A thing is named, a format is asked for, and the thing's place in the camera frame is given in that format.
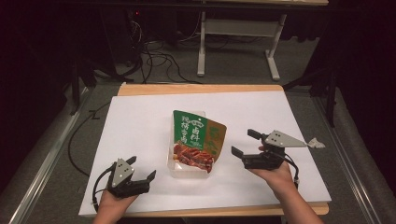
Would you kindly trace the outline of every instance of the cable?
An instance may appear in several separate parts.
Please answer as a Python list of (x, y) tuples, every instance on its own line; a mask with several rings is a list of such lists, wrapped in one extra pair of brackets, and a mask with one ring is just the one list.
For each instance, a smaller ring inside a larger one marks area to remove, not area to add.
[(294, 178), (293, 178), (293, 182), (294, 182), (294, 186), (296, 188), (298, 188), (298, 185), (300, 184), (300, 179), (298, 178), (298, 174), (299, 174), (299, 169), (296, 165), (296, 163), (294, 163), (294, 161), (291, 159), (291, 157), (288, 154), (285, 154), (286, 157), (289, 157), (290, 159), (287, 159), (286, 157), (279, 155), (273, 151), (268, 151), (269, 153), (271, 153), (272, 155), (279, 157), (280, 159), (282, 159), (283, 161), (286, 161), (288, 164), (290, 164), (292, 167), (294, 167), (294, 169), (296, 170), (295, 174), (294, 174)]
[(222, 46), (220, 46), (220, 47), (210, 47), (210, 46), (206, 46), (207, 48), (209, 48), (209, 49), (222, 49), (222, 48), (224, 48), (225, 46), (227, 46), (227, 44), (230, 42), (230, 39), (229, 38), (225, 38), (225, 43), (223, 43), (223, 45)]
[(101, 110), (102, 108), (104, 108), (106, 105), (109, 105), (109, 104), (110, 104), (110, 102), (107, 102), (107, 103), (105, 103), (104, 105), (100, 106), (98, 109), (93, 110), (92, 113), (91, 113), (87, 118), (85, 118), (85, 119), (77, 126), (77, 128), (73, 131), (73, 133), (72, 133), (72, 135), (71, 135), (71, 137), (70, 137), (70, 139), (69, 139), (69, 143), (68, 143), (68, 145), (67, 145), (67, 156), (68, 156), (70, 162), (71, 162), (72, 165), (76, 168), (76, 170), (78, 170), (80, 173), (82, 173), (83, 175), (85, 175), (85, 176), (87, 176), (87, 177), (89, 177), (90, 175), (89, 175), (88, 173), (86, 173), (85, 171), (83, 171), (82, 169), (80, 169), (80, 168), (74, 163), (74, 161), (73, 161), (73, 157), (72, 157), (72, 154), (71, 154), (71, 145), (72, 145), (72, 141), (73, 141), (73, 138), (75, 137), (76, 133), (78, 132), (78, 130), (82, 127), (82, 125), (84, 125), (85, 122), (87, 122), (90, 118), (92, 118), (99, 110)]
[(196, 32), (198, 30), (198, 27), (199, 27), (199, 24), (200, 24), (200, 21), (201, 21), (201, 14), (202, 14), (202, 12), (198, 13), (198, 21), (197, 21), (197, 23), (195, 25), (195, 29), (194, 29), (194, 31), (192, 31), (191, 35), (189, 37), (185, 38), (185, 39), (178, 40), (177, 41), (178, 43), (182, 43), (184, 41), (191, 40), (191, 39), (194, 39), (197, 36), (200, 36), (200, 35), (197, 35)]
[(96, 199), (96, 193), (100, 192), (101, 190), (97, 190), (99, 181), (102, 179), (103, 176), (105, 176), (108, 172), (111, 172), (113, 169), (115, 169), (116, 163), (114, 162), (110, 167), (108, 167), (104, 172), (102, 172), (99, 177), (95, 181), (95, 185), (93, 186), (93, 191), (92, 191), (92, 205), (95, 208), (95, 211), (98, 212), (99, 209), (99, 203), (98, 200)]
[(97, 193), (99, 193), (99, 192), (101, 192), (101, 191), (104, 191), (104, 190), (106, 190), (106, 189), (99, 189), (99, 190), (97, 190), (97, 191), (95, 192), (95, 194), (97, 194)]
[[(150, 66), (150, 70), (149, 70), (148, 75), (147, 75), (146, 77), (144, 77), (143, 83), (147, 83), (148, 78), (149, 78), (149, 75), (150, 75), (150, 73), (151, 73), (151, 69), (152, 69), (153, 66), (164, 65), (164, 64), (166, 64), (167, 62), (169, 62), (170, 64), (168, 65), (168, 67), (167, 67), (167, 69), (166, 69), (166, 75), (168, 76), (169, 79), (171, 79), (172, 81), (174, 81), (174, 82), (176, 82), (176, 83), (186, 83), (186, 82), (187, 82), (187, 83), (202, 84), (201, 82), (194, 81), (194, 80), (188, 80), (188, 79), (184, 78), (184, 77), (181, 75), (181, 73), (180, 73), (180, 67), (178, 66), (178, 64), (177, 64), (177, 62), (176, 62), (176, 60), (175, 60), (175, 58), (174, 58), (172, 55), (166, 54), (166, 53), (162, 53), (162, 52), (158, 51), (158, 49), (156, 49), (156, 50), (149, 50), (148, 45), (149, 45), (149, 43), (147, 43), (147, 45), (145, 45), (145, 50), (146, 50), (146, 51), (143, 51), (142, 53), (148, 55), (148, 59), (147, 59), (147, 61), (146, 61), (146, 64), (148, 64), (148, 65)], [(157, 64), (157, 65), (154, 65), (154, 64), (153, 64), (153, 59), (155, 59), (155, 58), (161, 58), (161, 59), (163, 59), (163, 62), (162, 62), (162, 63), (159, 63), (159, 64)], [(175, 65), (175, 66), (177, 67), (177, 75), (178, 75), (181, 79), (183, 79), (182, 81), (176, 81), (176, 80), (173, 80), (172, 78), (170, 78), (170, 76), (169, 76), (169, 70), (170, 70), (170, 67), (171, 67), (172, 65)]]
[[(136, 72), (140, 66), (142, 65), (142, 58), (139, 56), (134, 64), (134, 67), (132, 69), (130, 69), (129, 71), (123, 73), (123, 74), (118, 74), (115, 73), (113, 71), (107, 70), (106, 68), (104, 68), (102, 65), (100, 65), (99, 63), (93, 62), (90, 59), (84, 59), (85, 63), (87, 63), (90, 67), (96, 68), (102, 72), (104, 72), (105, 74), (115, 78), (118, 81), (123, 81), (123, 82), (134, 82), (134, 80), (132, 78), (128, 78), (127, 76), (133, 74), (134, 72)], [(92, 69), (94, 74), (97, 77), (103, 78), (103, 76), (98, 75), (94, 69)]]

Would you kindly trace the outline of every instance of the red food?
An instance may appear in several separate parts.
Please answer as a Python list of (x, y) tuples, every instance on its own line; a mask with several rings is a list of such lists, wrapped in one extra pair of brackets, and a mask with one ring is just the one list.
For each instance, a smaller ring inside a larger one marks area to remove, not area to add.
[(177, 144), (174, 147), (174, 153), (177, 154), (178, 160), (184, 164), (207, 170), (208, 173), (212, 171), (214, 158), (205, 151)]

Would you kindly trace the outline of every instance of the wire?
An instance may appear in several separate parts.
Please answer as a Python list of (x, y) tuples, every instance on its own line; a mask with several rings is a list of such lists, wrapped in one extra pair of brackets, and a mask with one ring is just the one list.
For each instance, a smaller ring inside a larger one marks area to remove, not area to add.
[(275, 152), (273, 152), (273, 151), (268, 151), (268, 152), (271, 153), (271, 154), (274, 155), (274, 156), (279, 157), (279, 158), (282, 159), (283, 161), (286, 161), (288, 164), (290, 164), (292, 167), (294, 167), (294, 169), (295, 169), (296, 172), (295, 172), (295, 174), (294, 174), (293, 181), (294, 181), (294, 186), (295, 186), (296, 188), (298, 188), (298, 185), (300, 184), (300, 179), (298, 178), (299, 169), (298, 169), (296, 163), (294, 163), (294, 161), (291, 159), (291, 157), (290, 157), (288, 154), (285, 154), (285, 157), (284, 157), (284, 156), (279, 155), (279, 154), (277, 154), (277, 153), (275, 153)]
[(99, 190), (97, 190), (97, 191), (95, 192), (95, 194), (97, 194), (97, 193), (99, 193), (99, 192), (101, 192), (101, 191), (104, 191), (104, 190), (106, 190), (106, 189), (99, 189)]
[(109, 105), (109, 104), (110, 104), (110, 102), (107, 102), (107, 103), (105, 103), (104, 105), (101, 105), (101, 106), (100, 106), (99, 108), (97, 108), (96, 110), (93, 110), (92, 113), (91, 113), (87, 118), (85, 118), (85, 119), (77, 126), (77, 128), (73, 131), (73, 133), (72, 133), (72, 135), (71, 135), (71, 137), (70, 137), (70, 139), (69, 139), (69, 143), (68, 143), (68, 145), (67, 145), (67, 156), (68, 156), (70, 162), (71, 162), (72, 165), (76, 168), (76, 170), (78, 170), (80, 173), (82, 173), (83, 175), (85, 175), (85, 176), (87, 176), (87, 177), (89, 177), (90, 175), (89, 175), (87, 172), (83, 171), (81, 168), (79, 168), (79, 167), (75, 164), (75, 162), (73, 161), (73, 157), (72, 157), (72, 153), (71, 153), (71, 145), (72, 145), (72, 142), (73, 142), (73, 138), (75, 137), (75, 135), (76, 135), (76, 133), (78, 132), (78, 130), (82, 127), (82, 125), (84, 125), (90, 118), (92, 118), (99, 110), (101, 110), (102, 108), (104, 108), (106, 105)]
[[(123, 74), (118, 74), (118, 73), (116, 73), (116, 72), (107, 70), (107, 69), (104, 68), (101, 64), (96, 63), (96, 62), (94, 62), (94, 61), (91, 61), (90, 59), (87, 59), (87, 58), (86, 58), (86, 59), (84, 59), (84, 61), (85, 61), (85, 63), (88, 64), (90, 67), (95, 68), (95, 69), (97, 69), (97, 70), (100, 70), (100, 71), (104, 72), (106, 75), (109, 75), (109, 76), (115, 78), (116, 80), (123, 81), (123, 82), (134, 82), (134, 80), (133, 80), (132, 78), (127, 78), (127, 76), (129, 76), (129, 75), (133, 74), (135, 71), (137, 71), (137, 70), (140, 68), (141, 64), (142, 64), (142, 59), (141, 59), (141, 57), (139, 56), (139, 57), (137, 58), (135, 64), (134, 64), (134, 67), (133, 67), (132, 69), (130, 69), (129, 71), (127, 71), (127, 72), (125, 72), (125, 73), (123, 73)], [(95, 71), (94, 71), (94, 74), (95, 74), (97, 77), (103, 78), (103, 76), (98, 75), (98, 73), (96, 73)]]
[[(171, 54), (166, 54), (166, 53), (162, 53), (160, 51), (158, 51), (158, 49), (156, 50), (149, 50), (149, 44), (150, 43), (154, 43), (154, 42), (149, 42), (147, 43), (147, 45), (145, 45), (145, 51), (143, 51), (142, 53), (147, 54), (148, 55), (148, 59), (146, 60), (146, 64), (149, 65), (150, 70), (148, 72), (148, 75), (146, 77), (144, 77), (143, 83), (147, 83), (148, 79), (149, 79), (149, 75), (151, 73), (151, 69), (153, 66), (160, 66), (160, 65), (165, 65), (167, 63), (170, 63), (168, 65), (168, 67), (166, 68), (166, 75), (168, 76), (168, 78), (171, 81), (174, 81), (176, 83), (195, 83), (195, 84), (202, 84), (201, 82), (198, 81), (194, 81), (194, 80), (188, 80), (186, 78), (184, 78), (181, 73), (180, 73), (180, 67), (177, 64), (177, 61), (175, 60), (175, 58), (171, 55)], [(163, 59), (163, 61), (159, 64), (154, 64), (153, 59)], [(169, 76), (169, 70), (171, 68), (172, 65), (175, 65), (177, 67), (177, 75), (182, 79), (181, 81), (177, 81), (172, 79)]]
[(250, 44), (250, 43), (258, 42), (258, 41), (264, 39), (265, 37), (264, 36), (253, 36), (253, 37), (251, 37), (251, 40), (235, 39), (235, 38), (232, 38), (231, 36), (227, 36), (227, 38), (234, 43)]
[(95, 208), (95, 211), (98, 212), (99, 209), (99, 203), (98, 200), (96, 199), (96, 193), (100, 192), (101, 190), (97, 190), (99, 181), (102, 179), (103, 176), (105, 176), (108, 172), (111, 172), (116, 166), (116, 163), (114, 162), (110, 167), (108, 167), (104, 172), (102, 172), (99, 177), (96, 179), (95, 184), (93, 186), (93, 191), (92, 191), (92, 205)]
[(225, 39), (225, 43), (223, 43), (220, 47), (210, 47), (209, 45), (206, 45), (206, 47), (209, 49), (223, 49), (230, 42), (230, 39), (229, 38), (222, 38), (222, 39)]
[(137, 43), (139, 43), (142, 40), (142, 27), (136, 21), (130, 21), (130, 22), (134, 24), (134, 33), (130, 35), (131, 41), (134, 42), (134, 34), (136, 33), (136, 29), (138, 27), (139, 28), (139, 39), (137, 40)]
[(197, 20), (197, 23), (195, 25), (195, 29), (194, 29), (194, 31), (192, 31), (191, 35), (189, 37), (187, 37), (187, 38), (178, 40), (178, 43), (182, 43), (184, 41), (191, 40), (191, 39), (194, 39), (197, 36), (200, 36), (200, 35), (197, 35), (196, 32), (198, 30), (198, 27), (199, 27), (199, 24), (200, 24), (200, 21), (201, 21), (201, 14), (202, 14), (202, 12), (198, 13), (198, 20)]

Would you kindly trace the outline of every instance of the white paper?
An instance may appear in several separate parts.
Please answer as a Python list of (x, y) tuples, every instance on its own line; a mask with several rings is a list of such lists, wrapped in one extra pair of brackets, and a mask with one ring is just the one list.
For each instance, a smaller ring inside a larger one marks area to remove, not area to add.
[[(173, 110), (205, 111), (227, 126), (223, 149), (207, 179), (176, 179), (166, 166)], [(283, 91), (118, 96), (112, 99), (79, 214), (95, 214), (92, 188), (99, 174), (117, 158), (136, 156), (132, 180), (157, 170), (149, 193), (140, 195), (127, 213), (279, 204), (271, 189), (231, 154), (231, 146), (258, 154), (260, 141), (247, 135), (280, 130), (304, 141)], [(331, 197), (307, 147), (286, 148), (300, 169), (299, 191), (308, 202)], [(107, 182), (106, 175), (98, 189)]]

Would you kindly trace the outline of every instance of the gray floor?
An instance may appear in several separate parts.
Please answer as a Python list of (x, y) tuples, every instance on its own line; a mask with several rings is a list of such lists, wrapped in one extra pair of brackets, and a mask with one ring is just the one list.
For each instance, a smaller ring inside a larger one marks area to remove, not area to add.
[[(206, 50), (206, 72), (204, 77), (196, 76), (198, 46), (190, 42), (188, 46), (179, 44), (178, 48), (159, 43), (149, 45), (154, 50), (168, 53), (175, 58), (180, 74), (201, 83), (216, 84), (286, 84), (299, 77), (308, 63), (317, 41), (298, 43), (296, 39), (280, 41), (276, 51), (276, 64), (281, 80), (274, 82), (270, 78), (269, 68), (263, 57), (264, 46), (268, 39), (251, 42), (248, 38), (238, 38), (224, 48), (224, 42), (208, 42)], [(149, 73), (147, 55), (144, 56), (144, 74)], [(125, 71), (125, 58), (119, 55), (117, 60), (120, 72)], [(182, 80), (177, 74), (175, 62), (167, 70), (168, 63), (163, 57), (155, 57), (153, 69), (148, 79), (151, 82), (173, 82)], [(141, 73), (130, 77), (140, 83)], [(98, 79), (96, 88), (84, 95), (86, 101), (77, 116), (70, 116), (73, 104), (69, 101), (57, 119), (43, 134), (35, 148), (28, 155), (18, 173), (0, 197), (0, 223), (8, 223), (21, 204), (26, 191), (35, 179), (49, 152), (57, 147), (60, 136), (67, 129), (71, 119), (77, 126), (87, 118), (89, 110), (97, 109), (116, 95), (120, 83), (114, 80)], [(316, 137), (326, 147), (311, 148), (311, 153), (332, 196), (329, 203), (330, 213), (323, 216), (326, 223), (394, 223), (396, 201), (383, 176), (377, 170), (373, 160), (364, 147), (361, 138), (347, 113), (342, 95), (337, 92), (337, 105), (334, 111), (335, 128), (329, 127), (323, 118), (323, 99), (312, 98), (307, 87), (299, 87), (287, 92), (290, 107), (302, 130), (305, 141)], [(71, 144), (73, 158), (85, 172), (90, 172), (93, 156), (106, 120), (107, 107), (97, 113), (99, 119), (90, 119), (75, 135)], [(23, 214), (26, 223), (91, 223), (89, 218), (79, 217), (78, 209), (82, 201), (88, 178), (73, 168), (67, 157), (67, 143), (60, 147), (60, 156), (50, 177), (42, 181), (36, 200)]]

